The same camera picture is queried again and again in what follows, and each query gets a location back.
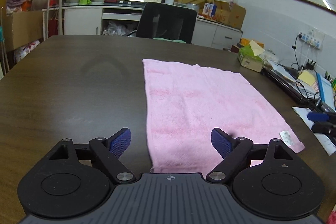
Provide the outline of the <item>pink towel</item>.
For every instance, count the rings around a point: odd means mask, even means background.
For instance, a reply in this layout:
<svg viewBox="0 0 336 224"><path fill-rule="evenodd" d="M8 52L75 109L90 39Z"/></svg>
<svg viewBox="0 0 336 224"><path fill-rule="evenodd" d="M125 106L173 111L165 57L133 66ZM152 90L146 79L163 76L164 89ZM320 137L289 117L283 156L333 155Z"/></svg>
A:
<svg viewBox="0 0 336 224"><path fill-rule="evenodd" d="M211 144L215 128L257 144L279 138L296 153L305 148L240 73L152 59L143 71L154 173L208 174L222 160Z"/></svg>

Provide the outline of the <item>black laptop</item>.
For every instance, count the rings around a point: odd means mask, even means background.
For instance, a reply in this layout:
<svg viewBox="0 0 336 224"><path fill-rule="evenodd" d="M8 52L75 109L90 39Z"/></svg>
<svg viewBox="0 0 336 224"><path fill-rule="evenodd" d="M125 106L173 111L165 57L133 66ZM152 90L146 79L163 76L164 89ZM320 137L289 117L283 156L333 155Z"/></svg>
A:
<svg viewBox="0 0 336 224"><path fill-rule="evenodd" d="M268 68L263 68L261 70L263 76L268 77L272 82L274 82L282 91L284 91L291 99L294 100L299 105L308 105L310 103L316 103L318 101L318 93L309 94L307 89L303 84L298 81L291 82L284 77L280 76L276 72Z"/></svg>

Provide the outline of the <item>black computer mouse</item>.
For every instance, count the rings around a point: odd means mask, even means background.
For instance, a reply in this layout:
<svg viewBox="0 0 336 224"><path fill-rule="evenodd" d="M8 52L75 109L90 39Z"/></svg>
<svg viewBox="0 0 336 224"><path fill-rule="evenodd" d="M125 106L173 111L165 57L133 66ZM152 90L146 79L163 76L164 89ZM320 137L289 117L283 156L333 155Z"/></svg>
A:
<svg viewBox="0 0 336 224"><path fill-rule="evenodd" d="M290 75L291 77L293 77L295 80L298 79L299 77L299 71L293 68L286 68L285 69Z"/></svg>

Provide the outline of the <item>white power strip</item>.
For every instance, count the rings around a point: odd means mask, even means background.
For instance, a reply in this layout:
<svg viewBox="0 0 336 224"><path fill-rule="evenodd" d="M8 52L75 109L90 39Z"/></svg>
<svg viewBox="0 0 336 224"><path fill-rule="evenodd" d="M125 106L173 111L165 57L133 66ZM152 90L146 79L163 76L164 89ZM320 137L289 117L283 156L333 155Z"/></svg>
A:
<svg viewBox="0 0 336 224"><path fill-rule="evenodd" d="M307 43L311 47L316 48L318 50L321 49L323 40L325 38L325 34L319 31L310 31L307 34L299 32L298 36L302 42Z"/></svg>

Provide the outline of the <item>green tissue box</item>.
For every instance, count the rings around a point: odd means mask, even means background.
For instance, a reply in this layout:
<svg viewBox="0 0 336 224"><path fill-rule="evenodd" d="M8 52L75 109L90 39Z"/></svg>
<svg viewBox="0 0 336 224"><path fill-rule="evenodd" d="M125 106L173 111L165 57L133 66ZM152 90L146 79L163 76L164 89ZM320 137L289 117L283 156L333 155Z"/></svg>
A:
<svg viewBox="0 0 336 224"><path fill-rule="evenodd" d="M238 60L242 67L260 73L264 60L262 56L265 50L254 40L251 40L246 46L238 51Z"/></svg>

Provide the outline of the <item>brown KANS cardboard box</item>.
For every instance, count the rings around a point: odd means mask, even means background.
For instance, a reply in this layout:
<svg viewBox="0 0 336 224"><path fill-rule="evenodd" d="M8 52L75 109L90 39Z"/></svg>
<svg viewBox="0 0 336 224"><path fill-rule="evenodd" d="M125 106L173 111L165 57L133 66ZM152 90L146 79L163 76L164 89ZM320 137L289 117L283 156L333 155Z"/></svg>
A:
<svg viewBox="0 0 336 224"><path fill-rule="evenodd" d="M246 15L246 9L239 5L230 5L228 2L214 1L216 6L216 11L214 15L214 20L241 30L244 18Z"/></svg>

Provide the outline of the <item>white low cabinet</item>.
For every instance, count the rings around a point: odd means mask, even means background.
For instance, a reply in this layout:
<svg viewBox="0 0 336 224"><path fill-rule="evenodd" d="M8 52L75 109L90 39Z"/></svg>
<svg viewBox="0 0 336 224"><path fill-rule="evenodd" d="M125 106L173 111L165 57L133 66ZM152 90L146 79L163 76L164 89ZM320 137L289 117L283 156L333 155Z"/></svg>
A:
<svg viewBox="0 0 336 224"><path fill-rule="evenodd" d="M63 34L102 35L109 22L123 24L128 31L132 31L139 23L142 11L143 8L134 6L65 6L62 8ZM191 43L222 50L239 43L242 37L241 30L198 18Z"/></svg>

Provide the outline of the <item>black office chair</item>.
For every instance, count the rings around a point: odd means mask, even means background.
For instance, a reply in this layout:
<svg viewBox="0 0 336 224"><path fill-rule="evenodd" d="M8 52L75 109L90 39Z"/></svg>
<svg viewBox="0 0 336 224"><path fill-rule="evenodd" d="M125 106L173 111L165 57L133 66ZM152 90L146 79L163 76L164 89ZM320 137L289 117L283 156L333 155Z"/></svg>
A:
<svg viewBox="0 0 336 224"><path fill-rule="evenodd" d="M195 10L148 2L143 8L135 36L147 39L181 40L190 44L196 20Z"/></svg>

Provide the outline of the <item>large cardboard box left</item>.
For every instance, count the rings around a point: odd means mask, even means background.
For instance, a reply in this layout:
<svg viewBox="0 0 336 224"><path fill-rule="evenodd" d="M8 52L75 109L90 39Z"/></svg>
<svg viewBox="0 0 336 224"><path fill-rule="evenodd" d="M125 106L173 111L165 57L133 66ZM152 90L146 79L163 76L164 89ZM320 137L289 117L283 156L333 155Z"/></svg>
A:
<svg viewBox="0 0 336 224"><path fill-rule="evenodd" d="M43 12L15 12L3 17L6 51L10 52L43 38Z"/></svg>

